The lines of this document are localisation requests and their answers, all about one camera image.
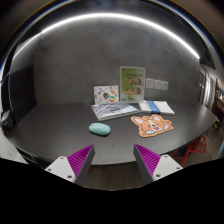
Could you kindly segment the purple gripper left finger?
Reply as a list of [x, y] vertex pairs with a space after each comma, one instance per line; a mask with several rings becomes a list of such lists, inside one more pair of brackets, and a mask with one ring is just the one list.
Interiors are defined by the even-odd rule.
[[83, 184], [94, 155], [94, 146], [89, 145], [68, 157], [58, 157], [46, 168], [46, 171], [69, 182]]

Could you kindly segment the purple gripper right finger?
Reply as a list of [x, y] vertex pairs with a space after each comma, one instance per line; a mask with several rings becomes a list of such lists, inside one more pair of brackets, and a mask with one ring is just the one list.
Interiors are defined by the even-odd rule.
[[168, 154], [159, 155], [139, 144], [134, 145], [133, 154], [144, 184], [160, 180], [182, 169]]

